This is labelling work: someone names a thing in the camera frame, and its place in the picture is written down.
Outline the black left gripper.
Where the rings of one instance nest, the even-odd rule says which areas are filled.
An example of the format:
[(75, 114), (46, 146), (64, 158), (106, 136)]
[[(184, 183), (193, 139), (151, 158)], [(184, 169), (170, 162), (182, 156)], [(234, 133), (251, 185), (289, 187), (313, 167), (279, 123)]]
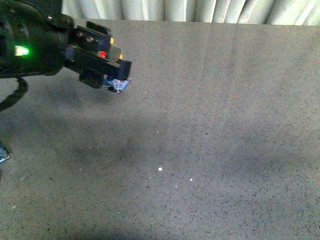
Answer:
[(120, 68), (99, 56), (100, 51), (109, 49), (111, 37), (110, 28), (92, 21), (87, 21), (85, 27), (77, 26), (69, 35), (65, 67), (79, 74), (79, 81), (94, 89), (107, 86), (103, 84), (104, 74), (116, 77)]

